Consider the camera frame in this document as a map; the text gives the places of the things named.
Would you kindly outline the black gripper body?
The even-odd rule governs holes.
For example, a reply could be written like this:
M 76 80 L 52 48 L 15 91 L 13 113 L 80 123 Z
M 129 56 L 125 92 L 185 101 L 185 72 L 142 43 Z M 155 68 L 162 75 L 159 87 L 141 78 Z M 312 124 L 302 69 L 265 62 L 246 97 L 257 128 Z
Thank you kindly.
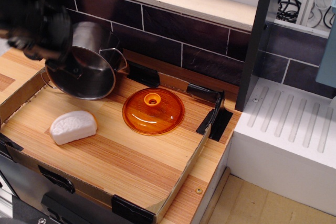
M 33 60 L 65 62 L 72 46 L 72 25 L 65 9 L 44 0 L 1 0 L 1 38 Z

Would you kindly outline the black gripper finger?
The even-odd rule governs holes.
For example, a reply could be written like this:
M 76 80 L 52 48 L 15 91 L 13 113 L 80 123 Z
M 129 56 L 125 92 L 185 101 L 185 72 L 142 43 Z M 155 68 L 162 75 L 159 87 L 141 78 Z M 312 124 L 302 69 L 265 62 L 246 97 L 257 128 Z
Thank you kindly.
M 67 56 L 64 62 L 47 60 L 47 66 L 53 71 L 64 71 L 78 79 L 83 74 L 83 69 L 74 56 Z

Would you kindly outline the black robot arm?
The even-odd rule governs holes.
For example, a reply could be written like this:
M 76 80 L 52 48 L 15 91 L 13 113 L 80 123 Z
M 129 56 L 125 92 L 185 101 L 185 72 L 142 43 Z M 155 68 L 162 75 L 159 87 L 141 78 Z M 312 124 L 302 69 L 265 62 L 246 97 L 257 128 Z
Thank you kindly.
M 52 71 L 79 78 L 82 68 L 72 56 L 73 28 L 64 7 L 46 0 L 1 0 L 1 38 L 32 60 L 46 60 Z

